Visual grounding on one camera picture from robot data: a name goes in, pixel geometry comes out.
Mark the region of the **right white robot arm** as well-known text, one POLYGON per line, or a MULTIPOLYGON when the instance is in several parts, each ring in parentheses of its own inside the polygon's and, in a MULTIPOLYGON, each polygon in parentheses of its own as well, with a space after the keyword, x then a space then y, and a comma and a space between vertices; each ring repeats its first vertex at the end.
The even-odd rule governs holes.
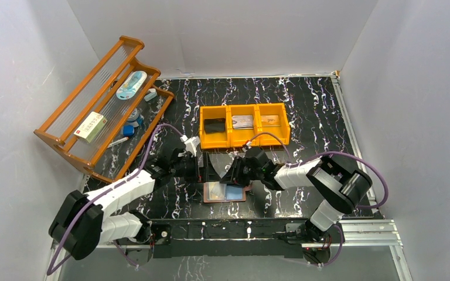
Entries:
POLYGON ((220 182, 245 187, 252 181, 262 182, 270 190, 314 187, 323 201, 305 222, 308 238, 322 242, 330 228, 352 213, 373 182, 364 171, 345 166, 337 160, 339 152, 329 152, 302 163, 274 163, 259 147, 237 156, 220 182))

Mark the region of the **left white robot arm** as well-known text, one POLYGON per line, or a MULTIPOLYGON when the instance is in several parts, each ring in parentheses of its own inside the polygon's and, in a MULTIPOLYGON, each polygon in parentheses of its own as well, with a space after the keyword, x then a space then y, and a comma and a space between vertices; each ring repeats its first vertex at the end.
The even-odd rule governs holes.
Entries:
POLYGON ((137 210, 121 215, 115 212, 152 194, 174 178, 189 184, 218 182, 220 175, 212 166, 209 154, 197 155, 197 140, 192 137, 184 146, 148 157, 142 168, 101 189, 88 193, 72 191, 53 219, 49 235, 75 260, 84 259, 99 244, 119 239, 133 239, 138 244, 149 242, 154 237, 152 220, 137 210))

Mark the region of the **pink leather card holder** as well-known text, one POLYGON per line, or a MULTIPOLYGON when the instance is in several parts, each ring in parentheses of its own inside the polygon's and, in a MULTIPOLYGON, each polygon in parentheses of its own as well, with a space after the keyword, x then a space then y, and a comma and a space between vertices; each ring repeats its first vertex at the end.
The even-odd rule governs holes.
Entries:
POLYGON ((246 189, 231 184, 208 182, 203 185, 205 203, 245 202, 246 189))

